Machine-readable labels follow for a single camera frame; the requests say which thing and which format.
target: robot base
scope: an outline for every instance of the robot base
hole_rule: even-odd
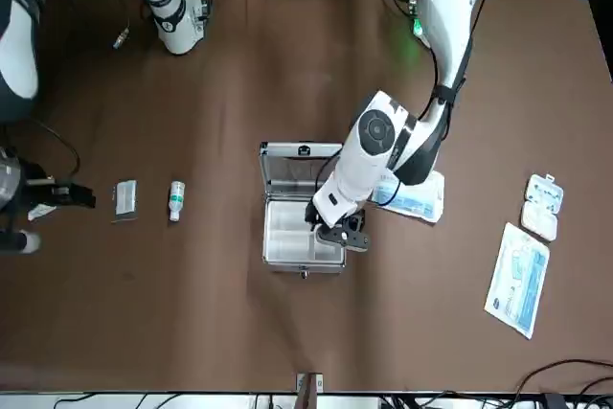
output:
[[[184,55],[198,41],[204,38],[205,29],[209,22],[210,5],[203,0],[185,0],[185,12],[176,24],[174,31],[172,25],[164,21],[156,22],[158,35],[173,55]]]

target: aluminum case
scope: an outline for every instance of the aluminum case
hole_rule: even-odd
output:
[[[265,217],[262,257],[274,271],[340,273],[346,251],[322,244],[305,222],[307,203],[315,194],[315,179],[341,144],[261,143]],[[336,158],[322,170],[319,184],[334,170]]]

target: blue printed package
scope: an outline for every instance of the blue printed package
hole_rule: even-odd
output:
[[[549,248],[507,223],[485,310],[532,338]]]
[[[398,180],[394,174],[386,170],[373,190],[371,201],[374,203],[387,202],[392,198],[397,184]],[[417,186],[400,184],[394,200],[381,208],[435,223],[443,215],[443,199],[444,176],[437,171],[431,171],[426,180]]]

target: green indicator light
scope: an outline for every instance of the green indicator light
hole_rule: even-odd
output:
[[[421,37],[421,35],[423,34],[423,29],[421,28],[421,23],[420,21],[415,18],[415,20],[413,21],[413,34],[416,37]]]

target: white bottle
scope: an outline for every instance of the white bottle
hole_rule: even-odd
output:
[[[185,193],[185,184],[181,181],[172,181],[170,184],[170,220],[176,222],[179,220],[179,212],[183,209],[183,196]]]

